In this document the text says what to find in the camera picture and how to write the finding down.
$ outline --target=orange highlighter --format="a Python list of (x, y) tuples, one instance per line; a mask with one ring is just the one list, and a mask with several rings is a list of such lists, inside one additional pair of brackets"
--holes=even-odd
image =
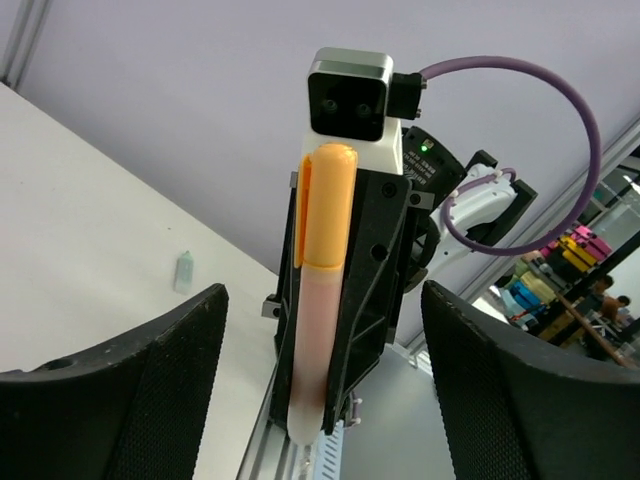
[(322, 429), (329, 362), (340, 309), (358, 154), (327, 143), (300, 164), (294, 267), (300, 271), (289, 437), (311, 445)]

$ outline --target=white table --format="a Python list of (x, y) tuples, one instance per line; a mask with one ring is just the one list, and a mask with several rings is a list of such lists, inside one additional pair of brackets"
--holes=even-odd
[[(211, 161), (226, 161), (213, 145)], [(2, 85), (0, 225), (0, 371), (35, 368), (182, 303), (172, 280), (186, 250), (191, 294), (226, 285), (194, 478), (235, 479), (275, 364), (276, 324), (259, 315), (276, 276)]]
[(509, 321), (505, 318), (505, 316), (496, 310), (489, 302), (487, 302), (484, 298), (478, 297), (478, 299), (472, 303), (474, 307), (480, 310), (482, 313), (486, 313), (487, 315), (495, 318), (496, 320), (500, 320), (503, 323), (509, 323)]

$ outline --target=table surface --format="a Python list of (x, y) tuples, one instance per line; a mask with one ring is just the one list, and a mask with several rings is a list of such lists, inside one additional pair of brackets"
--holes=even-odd
[(616, 349), (613, 348), (613, 346), (609, 343), (609, 341), (606, 338), (604, 338), (602, 335), (600, 335), (595, 328), (593, 328), (593, 325), (591, 325), (591, 322), (587, 318), (583, 317), (582, 315), (580, 315), (580, 313), (578, 313), (578, 311), (573, 307), (571, 302), (569, 302), (562, 295), (558, 295), (558, 300), (562, 303), (562, 305), (564, 305), (564, 307), (567, 310), (567, 312), (573, 318), (575, 318), (576, 321), (578, 321), (578, 323), (580, 323), (582, 328), (584, 328), (585, 331), (589, 335), (591, 335), (595, 339), (596, 342), (598, 342), (598, 344), (602, 347), (602, 349), (605, 352), (607, 352), (607, 354), (618, 365), (622, 365), (623, 367), (627, 367), (627, 368), (637, 368), (637, 366), (636, 366), (635, 362), (633, 362), (633, 360), (630, 360), (628, 358), (624, 358), (624, 357), (618, 355), (616, 353)]
[(235, 479), (275, 364), (275, 321), (260, 310), (276, 276), (3, 85), (0, 159), (0, 371), (33, 369), (184, 302), (172, 281), (189, 250), (190, 294), (223, 283), (230, 296), (194, 478)]
[(395, 350), (358, 385), (362, 423), (345, 434), (340, 479), (455, 480), (433, 376)]

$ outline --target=person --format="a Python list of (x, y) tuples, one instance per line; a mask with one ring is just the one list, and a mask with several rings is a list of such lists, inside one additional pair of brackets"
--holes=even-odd
[(604, 304), (605, 292), (613, 286), (613, 277), (605, 275), (593, 284), (591, 292), (584, 300), (576, 305), (576, 311), (581, 315), (587, 315), (591, 310), (599, 312)]
[(605, 296), (602, 302), (602, 308), (600, 308), (600, 315), (612, 322), (618, 322), (620, 317), (625, 313), (623, 309), (630, 304), (631, 299), (626, 295), (620, 295), (618, 298)]

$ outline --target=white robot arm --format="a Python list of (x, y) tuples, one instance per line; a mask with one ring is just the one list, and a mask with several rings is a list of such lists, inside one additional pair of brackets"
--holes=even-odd
[[(486, 165), (474, 165), (469, 169), (467, 178), (462, 181), (461, 186), (487, 175), (495, 175), (497, 172), (496, 169)], [(494, 182), (472, 188), (456, 197), (450, 212), (456, 229), (466, 234), (472, 227), (497, 220), (517, 197), (517, 192), (511, 183), (507, 176), (496, 175)], [(442, 269), (471, 252), (469, 247), (462, 245), (449, 232), (442, 220), (442, 208), (442, 206), (439, 207), (431, 215), (440, 232), (440, 243), (429, 262), (428, 277), (435, 276)]]

